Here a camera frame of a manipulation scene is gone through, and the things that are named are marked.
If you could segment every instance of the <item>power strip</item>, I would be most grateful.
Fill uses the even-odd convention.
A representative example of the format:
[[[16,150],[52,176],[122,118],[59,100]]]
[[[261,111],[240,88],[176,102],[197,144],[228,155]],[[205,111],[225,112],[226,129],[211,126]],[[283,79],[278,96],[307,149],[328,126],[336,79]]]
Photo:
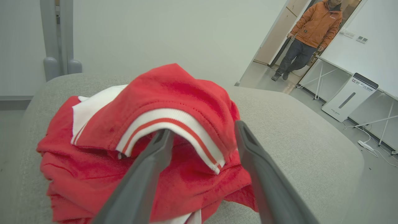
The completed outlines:
[[[368,144],[366,144],[366,143],[363,142],[363,141],[358,141],[358,143],[359,143],[362,147],[364,147],[365,149],[367,149],[367,150],[369,150],[369,151],[371,151],[371,152],[375,151],[371,146],[369,146]]]

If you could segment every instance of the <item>power cord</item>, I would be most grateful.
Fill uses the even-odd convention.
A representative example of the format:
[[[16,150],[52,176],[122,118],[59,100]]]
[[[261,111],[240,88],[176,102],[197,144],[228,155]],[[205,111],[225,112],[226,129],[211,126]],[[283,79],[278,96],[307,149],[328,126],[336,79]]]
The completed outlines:
[[[367,132],[363,129],[363,127],[362,127],[362,129],[361,129],[361,128],[356,127],[356,126],[346,126],[346,124],[345,124],[344,122],[343,122],[343,124],[344,124],[344,130],[347,130],[347,128],[349,128],[349,127],[354,127],[354,128],[358,128],[359,130],[365,132],[365,133],[369,136],[369,139],[368,139],[367,141],[363,142],[363,143],[366,144],[370,139],[372,139],[373,141],[375,141],[375,142],[378,144],[378,142],[377,142],[375,139],[373,139],[373,138],[370,136],[370,134],[367,133]],[[384,158],[384,156],[383,156],[383,155],[381,154],[381,152],[379,152],[378,150],[371,148],[371,149],[373,150],[373,151],[371,151],[371,150],[367,149],[366,147],[364,147],[364,148],[366,149],[367,152],[370,152],[372,155],[374,155],[374,156],[377,157],[377,158],[378,158],[378,154],[377,154],[377,152],[378,152],[378,153],[381,155],[381,157],[383,157],[383,159],[384,159],[388,164],[390,164],[390,165],[392,165],[392,166],[398,168],[398,166],[396,166],[396,165],[391,164],[390,162],[388,162],[387,159]],[[390,155],[390,154],[388,153],[388,151],[387,151],[385,148],[383,148],[383,147],[381,147],[381,146],[380,146],[380,148],[382,148],[388,155]]]

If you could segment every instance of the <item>person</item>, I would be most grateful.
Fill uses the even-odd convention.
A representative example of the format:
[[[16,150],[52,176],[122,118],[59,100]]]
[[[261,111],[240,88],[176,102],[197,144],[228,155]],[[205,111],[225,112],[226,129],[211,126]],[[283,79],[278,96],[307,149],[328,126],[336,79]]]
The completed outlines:
[[[287,38],[297,34],[281,65],[272,76],[276,81],[280,76],[287,80],[289,73],[303,68],[311,56],[323,51],[339,30],[343,18],[342,0],[323,0],[311,6],[294,26]]]

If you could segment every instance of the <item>red garment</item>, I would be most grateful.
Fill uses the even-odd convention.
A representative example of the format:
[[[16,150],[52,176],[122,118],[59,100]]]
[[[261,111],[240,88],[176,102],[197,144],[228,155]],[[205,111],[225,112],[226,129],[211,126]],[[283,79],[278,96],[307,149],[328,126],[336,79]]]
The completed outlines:
[[[159,177],[151,222],[201,210],[203,223],[223,199],[258,211],[236,150],[238,119],[223,88],[194,79],[177,64],[88,99],[70,97],[37,148],[41,171],[51,180],[47,194],[53,221],[90,223],[154,132],[163,128],[177,135],[170,165]]]

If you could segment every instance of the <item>gray shoe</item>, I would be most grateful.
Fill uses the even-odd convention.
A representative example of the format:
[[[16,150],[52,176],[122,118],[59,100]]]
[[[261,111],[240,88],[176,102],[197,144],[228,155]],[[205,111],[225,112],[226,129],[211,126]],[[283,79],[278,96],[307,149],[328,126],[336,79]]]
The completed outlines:
[[[272,76],[272,77],[271,77],[271,79],[272,79],[272,80],[274,80],[274,81],[276,81],[276,80],[278,80],[278,79],[279,79],[279,77],[281,77],[281,74],[279,74],[279,73],[275,73],[275,75],[274,75],[274,76]]]
[[[282,76],[283,80],[287,80],[287,77],[289,77],[289,73],[285,72]]]

